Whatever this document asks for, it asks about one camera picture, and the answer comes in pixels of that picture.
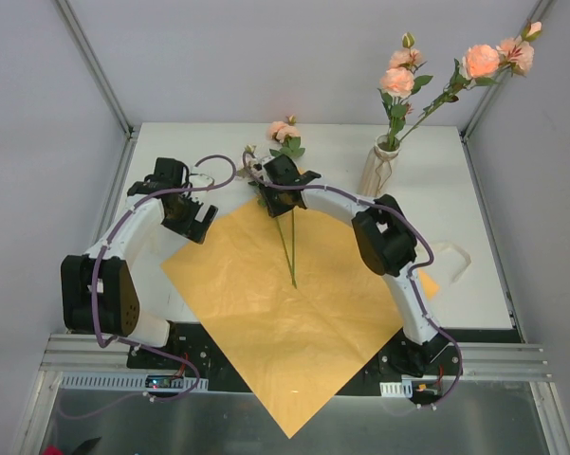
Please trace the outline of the orange wrapping paper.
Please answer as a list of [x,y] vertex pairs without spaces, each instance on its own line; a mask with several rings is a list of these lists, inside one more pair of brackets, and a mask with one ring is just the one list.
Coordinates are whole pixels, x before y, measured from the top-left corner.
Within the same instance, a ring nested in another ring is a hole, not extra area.
[[315,210],[273,220],[248,202],[162,268],[287,437],[402,325],[353,230]]

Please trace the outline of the cream printed ribbon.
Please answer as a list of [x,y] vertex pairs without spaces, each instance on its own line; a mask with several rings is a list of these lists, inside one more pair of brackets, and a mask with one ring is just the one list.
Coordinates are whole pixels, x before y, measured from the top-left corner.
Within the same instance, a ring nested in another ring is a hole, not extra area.
[[431,247],[434,262],[430,271],[436,282],[444,286],[459,282],[472,263],[469,253],[452,242],[437,242]]

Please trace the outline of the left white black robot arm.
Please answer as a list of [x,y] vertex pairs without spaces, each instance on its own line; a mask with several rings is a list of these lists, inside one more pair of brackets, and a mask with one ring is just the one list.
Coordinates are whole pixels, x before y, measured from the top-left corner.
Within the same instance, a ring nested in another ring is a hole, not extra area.
[[128,338],[150,346],[159,368],[174,367],[180,344],[169,337],[171,323],[141,308],[131,268],[158,227],[201,244],[217,207],[202,198],[214,179],[174,158],[160,157],[154,171],[127,191],[119,220],[82,255],[61,264],[64,325],[84,334],[99,333],[105,343]]

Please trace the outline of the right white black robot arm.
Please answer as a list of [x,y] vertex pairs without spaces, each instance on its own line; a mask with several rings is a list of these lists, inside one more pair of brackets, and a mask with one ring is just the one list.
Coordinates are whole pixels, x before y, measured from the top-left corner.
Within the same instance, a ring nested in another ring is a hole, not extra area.
[[428,313],[418,278],[416,247],[422,237],[396,200],[384,195],[369,201],[327,185],[319,173],[301,173],[286,155],[247,163],[245,168],[258,184],[270,216],[311,209],[353,229],[362,261],[387,284],[403,320],[406,342],[414,345],[408,350],[410,367],[423,374],[437,368],[442,354],[433,342],[444,337]]

